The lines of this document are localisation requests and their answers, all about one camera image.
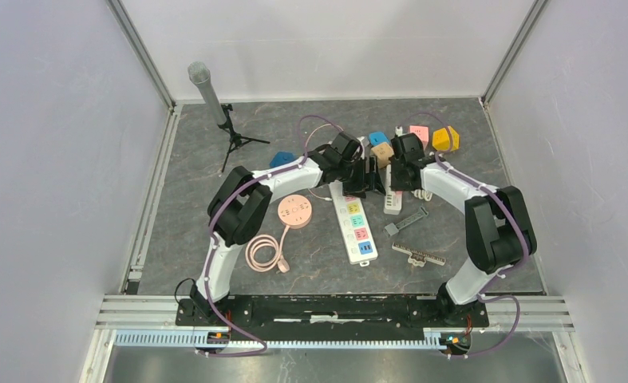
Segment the tan patterned cube socket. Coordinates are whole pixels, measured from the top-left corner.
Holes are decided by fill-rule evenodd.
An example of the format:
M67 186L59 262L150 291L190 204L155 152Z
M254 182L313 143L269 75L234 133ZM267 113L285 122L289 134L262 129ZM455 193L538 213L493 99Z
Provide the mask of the tan patterned cube socket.
M382 169L388 166L391 162L391 158L394 156L394 150L392 145L387 142L382 142L373 146L370 151L376 157L377 166Z

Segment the pink cube socket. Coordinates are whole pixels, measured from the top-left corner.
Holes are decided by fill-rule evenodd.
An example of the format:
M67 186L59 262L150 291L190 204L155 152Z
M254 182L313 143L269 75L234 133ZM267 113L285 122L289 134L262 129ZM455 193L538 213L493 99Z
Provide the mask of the pink cube socket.
M423 148L427 148L429 146L430 131L428 126L410 125L409 132L417 136L417 138L421 141Z

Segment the light blue plug adapter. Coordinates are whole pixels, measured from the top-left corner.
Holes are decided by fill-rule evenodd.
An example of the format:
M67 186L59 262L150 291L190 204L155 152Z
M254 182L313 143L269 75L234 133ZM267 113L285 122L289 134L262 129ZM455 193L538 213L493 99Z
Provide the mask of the light blue plug adapter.
M369 142L372 146L378 146L380 144L389 144L389 138L383 132L371 132L368 135Z

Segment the yellow cube socket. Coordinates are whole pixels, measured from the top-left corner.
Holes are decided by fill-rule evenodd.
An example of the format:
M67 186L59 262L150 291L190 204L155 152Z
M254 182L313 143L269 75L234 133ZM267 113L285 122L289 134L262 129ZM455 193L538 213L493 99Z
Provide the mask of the yellow cube socket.
M436 151L456 151L460 147L460 135L452 126L443 127L432 134L431 144Z

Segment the dark blue cube socket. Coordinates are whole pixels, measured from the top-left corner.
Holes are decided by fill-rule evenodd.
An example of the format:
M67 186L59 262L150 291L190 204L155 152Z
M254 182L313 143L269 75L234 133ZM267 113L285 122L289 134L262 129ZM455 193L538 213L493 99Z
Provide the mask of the dark blue cube socket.
M270 168L277 168L297 160L297 157L291 152L277 152L269 163Z

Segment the round pink power socket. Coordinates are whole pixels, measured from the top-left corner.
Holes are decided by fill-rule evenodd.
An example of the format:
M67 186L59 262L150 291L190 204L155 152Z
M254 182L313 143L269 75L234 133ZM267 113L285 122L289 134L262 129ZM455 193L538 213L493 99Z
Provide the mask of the round pink power socket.
M278 217L290 229L305 227L312 219L310 201L303 195L288 195L278 204Z

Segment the long white power strip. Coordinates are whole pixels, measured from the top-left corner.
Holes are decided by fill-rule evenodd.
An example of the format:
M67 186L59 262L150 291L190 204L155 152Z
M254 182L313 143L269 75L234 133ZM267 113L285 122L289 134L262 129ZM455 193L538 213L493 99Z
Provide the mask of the long white power strip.
M367 267L378 257L361 199L343 195L341 182L328 185L349 263Z

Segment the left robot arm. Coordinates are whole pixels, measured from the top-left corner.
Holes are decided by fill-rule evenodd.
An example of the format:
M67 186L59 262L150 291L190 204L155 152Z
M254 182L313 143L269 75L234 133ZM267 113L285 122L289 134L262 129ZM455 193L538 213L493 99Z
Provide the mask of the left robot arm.
M377 158L360 154L362 148L358 139L340 132L332 143L282 166L254 172L238 166L230 171L207 209L210 244L202 274L190 292L199 319L211 326L224 319L222 299L229 293L238 254L257 235L274 200L333 182L342 184L344 196L385 194Z

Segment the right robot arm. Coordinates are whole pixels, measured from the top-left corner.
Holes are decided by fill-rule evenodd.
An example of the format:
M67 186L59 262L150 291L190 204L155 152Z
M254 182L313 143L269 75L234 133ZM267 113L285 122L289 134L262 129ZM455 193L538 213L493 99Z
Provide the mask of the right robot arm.
M431 192L464 215L468 259L436 296L438 319L455 326L468 316L468 305L478 300L494 278L524 264L536 252L523 193L513 186L481 183L441 156L426 155L413 133L395 136L391 145L392 189Z

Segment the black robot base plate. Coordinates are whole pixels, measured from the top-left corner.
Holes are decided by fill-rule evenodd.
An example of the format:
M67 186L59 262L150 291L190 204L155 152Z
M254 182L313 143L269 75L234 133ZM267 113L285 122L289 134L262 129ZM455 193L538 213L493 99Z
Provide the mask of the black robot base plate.
M176 325L218 326L233 341L408 341L422 331L486 328L487 308L472 302L445 309L432 295L230 295L216 303L180 300Z

